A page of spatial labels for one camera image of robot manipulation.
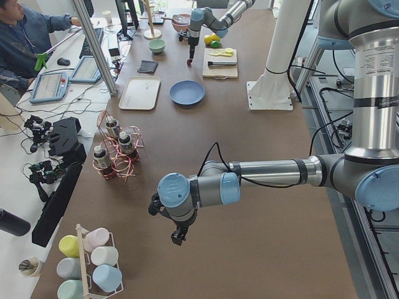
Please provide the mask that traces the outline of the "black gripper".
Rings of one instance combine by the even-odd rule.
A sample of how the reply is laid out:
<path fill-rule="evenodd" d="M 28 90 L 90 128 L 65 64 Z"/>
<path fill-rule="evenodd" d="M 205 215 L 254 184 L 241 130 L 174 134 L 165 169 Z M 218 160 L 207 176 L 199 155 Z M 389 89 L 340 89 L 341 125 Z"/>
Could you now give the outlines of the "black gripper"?
<path fill-rule="evenodd" d="M 197 216 L 196 209 L 190 210 L 187 215 L 184 216 L 174 216 L 170 214 L 168 209 L 161 203 L 158 193 L 152 195 L 151 203 L 148 206 L 148 213 L 152 216 L 160 214 L 175 223 L 176 230 L 171 234 L 171 240 L 175 245 L 178 246 L 181 246 L 183 241 L 186 240 L 188 229 L 195 222 Z"/>
<path fill-rule="evenodd" d="M 195 49 L 199 44 L 200 30 L 194 30 L 194 29 L 187 29 L 185 31 L 180 30 L 179 41 L 182 41 L 184 38 L 188 39 L 188 44 L 190 45 L 190 54 L 188 62 L 192 62 L 195 55 Z"/>

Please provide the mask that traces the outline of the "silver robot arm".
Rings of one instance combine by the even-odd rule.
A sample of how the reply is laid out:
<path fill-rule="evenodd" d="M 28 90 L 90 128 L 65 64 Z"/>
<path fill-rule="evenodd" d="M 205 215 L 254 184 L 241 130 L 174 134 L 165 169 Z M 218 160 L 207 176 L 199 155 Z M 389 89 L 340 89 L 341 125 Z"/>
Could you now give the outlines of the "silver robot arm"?
<path fill-rule="evenodd" d="M 186 62 L 187 66 L 191 67 L 203 26 L 210 29 L 218 37 L 223 38 L 228 33 L 228 28 L 237 22 L 243 12 L 251 8 L 254 3 L 255 1 L 252 0 L 237 1 L 220 19 L 214 16 L 210 7 L 193 9 L 189 18 L 189 27 L 185 34 L 190 45 L 190 54 Z"/>
<path fill-rule="evenodd" d="M 398 2 L 324 1 L 319 40 L 355 50 L 351 145 L 342 154 L 251 162 L 204 160 L 197 174 L 163 176 L 148 211 L 172 220 L 181 245 L 199 208 L 239 201 L 241 186 L 329 187 L 373 211 L 398 208 Z"/>

